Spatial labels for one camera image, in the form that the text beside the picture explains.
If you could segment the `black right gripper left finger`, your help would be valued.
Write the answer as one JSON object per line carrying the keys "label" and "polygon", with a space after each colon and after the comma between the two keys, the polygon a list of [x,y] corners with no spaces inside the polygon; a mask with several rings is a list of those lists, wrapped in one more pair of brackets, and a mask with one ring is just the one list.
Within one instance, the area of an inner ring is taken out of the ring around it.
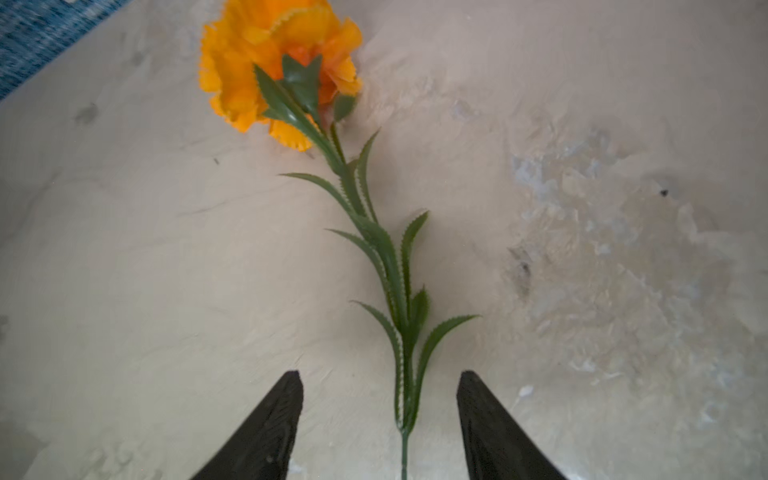
{"label": "black right gripper left finger", "polygon": [[299,372],[285,372],[192,480],[286,479],[303,399]]}

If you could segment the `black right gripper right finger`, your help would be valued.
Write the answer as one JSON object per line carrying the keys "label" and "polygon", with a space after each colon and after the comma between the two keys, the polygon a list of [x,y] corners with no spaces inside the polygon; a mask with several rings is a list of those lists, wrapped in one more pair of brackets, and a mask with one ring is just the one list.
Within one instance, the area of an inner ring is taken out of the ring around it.
{"label": "black right gripper right finger", "polygon": [[565,480],[476,372],[461,373],[456,399],[471,480]]}

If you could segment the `orange carnation stem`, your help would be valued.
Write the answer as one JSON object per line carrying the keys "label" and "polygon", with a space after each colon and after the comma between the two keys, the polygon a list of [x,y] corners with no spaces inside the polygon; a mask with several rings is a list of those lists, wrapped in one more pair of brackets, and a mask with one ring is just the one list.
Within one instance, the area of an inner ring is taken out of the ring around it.
{"label": "orange carnation stem", "polygon": [[431,299],[412,280],[422,212],[394,240],[381,225],[368,182],[372,143],[348,157],[338,127],[354,110],[362,81],[353,56],[363,41],[358,25],[340,19],[326,1],[227,1],[205,25],[199,82],[212,109],[232,127],[263,124],[279,144],[317,150],[330,178],[301,180],[327,194],[347,215],[347,240],[369,260],[386,306],[371,308],[394,356],[394,418],[403,441],[413,433],[430,359],[443,338],[466,322],[456,316],[429,327]]}

